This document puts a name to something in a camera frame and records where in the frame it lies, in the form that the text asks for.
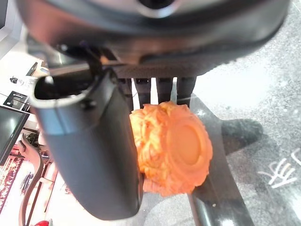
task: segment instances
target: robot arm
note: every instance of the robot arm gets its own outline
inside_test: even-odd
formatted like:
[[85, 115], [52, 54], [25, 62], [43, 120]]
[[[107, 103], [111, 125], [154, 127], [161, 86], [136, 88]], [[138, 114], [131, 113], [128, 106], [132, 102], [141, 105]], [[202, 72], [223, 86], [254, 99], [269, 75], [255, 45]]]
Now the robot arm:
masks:
[[183, 95], [190, 95], [196, 76], [255, 51], [273, 37], [289, 1], [17, 4], [30, 34], [62, 54], [57, 60], [53, 50], [43, 48], [51, 75], [38, 80], [31, 98], [51, 154], [81, 205], [97, 218], [113, 220], [135, 215], [143, 193], [118, 79], [188, 77]]

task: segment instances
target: monitor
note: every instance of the monitor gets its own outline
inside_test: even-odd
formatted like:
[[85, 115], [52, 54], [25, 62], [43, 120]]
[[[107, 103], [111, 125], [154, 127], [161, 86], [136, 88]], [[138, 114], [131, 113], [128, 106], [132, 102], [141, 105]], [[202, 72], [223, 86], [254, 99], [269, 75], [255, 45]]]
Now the monitor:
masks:
[[5, 164], [29, 114], [0, 106], [0, 166]]

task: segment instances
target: black monitor screen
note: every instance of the black monitor screen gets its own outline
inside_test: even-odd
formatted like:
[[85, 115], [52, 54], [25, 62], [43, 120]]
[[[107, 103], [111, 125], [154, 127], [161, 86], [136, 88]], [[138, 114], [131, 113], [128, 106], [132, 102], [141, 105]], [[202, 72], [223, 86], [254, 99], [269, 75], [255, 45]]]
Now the black monitor screen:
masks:
[[0, 0], [0, 29], [5, 25], [7, 9], [8, 9], [8, 0]]
[[28, 114], [0, 106], [0, 165], [3, 165], [26, 123]]

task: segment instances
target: gray surface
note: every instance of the gray surface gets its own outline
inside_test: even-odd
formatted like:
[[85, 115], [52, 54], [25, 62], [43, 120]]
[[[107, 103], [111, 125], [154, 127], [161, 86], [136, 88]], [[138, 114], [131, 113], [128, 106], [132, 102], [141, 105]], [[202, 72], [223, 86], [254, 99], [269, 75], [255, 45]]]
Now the gray surface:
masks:
[[[301, 147], [301, 1], [294, 0], [279, 34], [250, 56], [222, 65], [197, 79], [193, 96], [223, 120], [250, 118], [263, 137], [227, 156], [232, 175], [256, 226], [301, 225], [301, 166], [291, 158]], [[191, 109], [205, 112], [192, 100]], [[296, 154], [301, 159], [301, 152]], [[271, 188], [269, 164], [287, 158], [297, 181]], [[138, 215], [124, 225], [194, 225], [185, 195], [146, 194]], [[235, 225], [229, 221], [221, 225]]]

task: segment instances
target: orange 3d printed part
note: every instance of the orange 3d printed part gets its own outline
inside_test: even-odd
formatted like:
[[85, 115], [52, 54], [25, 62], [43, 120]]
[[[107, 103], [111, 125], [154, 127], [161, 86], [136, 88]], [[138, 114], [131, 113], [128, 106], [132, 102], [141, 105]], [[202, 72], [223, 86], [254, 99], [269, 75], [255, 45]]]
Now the orange 3d printed part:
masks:
[[162, 196], [191, 193], [209, 173], [212, 145], [187, 105], [145, 105], [130, 114], [143, 189]]

